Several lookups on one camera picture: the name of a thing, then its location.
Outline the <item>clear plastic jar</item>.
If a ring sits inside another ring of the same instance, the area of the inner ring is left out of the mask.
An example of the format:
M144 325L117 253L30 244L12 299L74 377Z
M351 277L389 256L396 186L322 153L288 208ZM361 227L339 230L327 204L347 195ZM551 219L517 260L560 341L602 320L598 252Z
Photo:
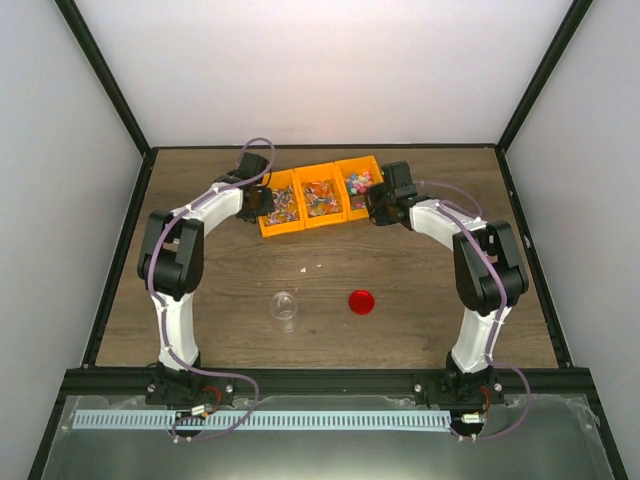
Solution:
M292 333L298 325L298 303L287 291L273 295L270 301L270 314L274 323L284 333Z

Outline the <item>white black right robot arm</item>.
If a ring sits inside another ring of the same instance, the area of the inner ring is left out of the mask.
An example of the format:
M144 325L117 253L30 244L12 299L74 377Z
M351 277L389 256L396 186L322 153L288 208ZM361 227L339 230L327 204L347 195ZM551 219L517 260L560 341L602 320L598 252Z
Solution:
M511 225L488 222L451 201L420 194L405 162L382 167L382 181L368 188L365 204L375 225L401 224L452 252L464 312L457 341L447 355L444 389L451 400L468 402L496 367L498 336L529 288Z

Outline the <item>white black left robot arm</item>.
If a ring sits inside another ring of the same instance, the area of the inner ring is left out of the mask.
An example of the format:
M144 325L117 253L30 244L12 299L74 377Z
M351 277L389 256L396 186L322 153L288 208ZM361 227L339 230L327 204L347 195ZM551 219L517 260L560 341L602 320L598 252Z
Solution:
M204 392L205 381L196 373L193 297L204 273L205 239L228 218L256 219L273 210L270 190L260 184L272 165L271 159L243 152L237 167L196 199L171 211L155 210L147 219L137 274L156 311L158 362L177 371L168 388L181 403L194 403Z

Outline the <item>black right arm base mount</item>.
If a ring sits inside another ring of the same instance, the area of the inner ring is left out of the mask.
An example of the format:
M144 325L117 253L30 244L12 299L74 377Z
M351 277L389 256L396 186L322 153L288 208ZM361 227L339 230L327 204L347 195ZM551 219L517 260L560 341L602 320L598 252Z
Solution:
M503 404L504 395L495 389L497 377L491 367L479 373L459 373L455 369L419 370L411 376L415 401L419 405L454 407L480 407Z

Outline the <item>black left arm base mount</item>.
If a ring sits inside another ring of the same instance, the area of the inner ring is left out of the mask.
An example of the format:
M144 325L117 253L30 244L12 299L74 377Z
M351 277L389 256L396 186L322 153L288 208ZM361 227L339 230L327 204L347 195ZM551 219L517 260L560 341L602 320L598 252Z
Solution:
M160 363L149 364L146 400L150 405L193 407L200 404L229 405L236 381L208 377L191 371L172 370Z

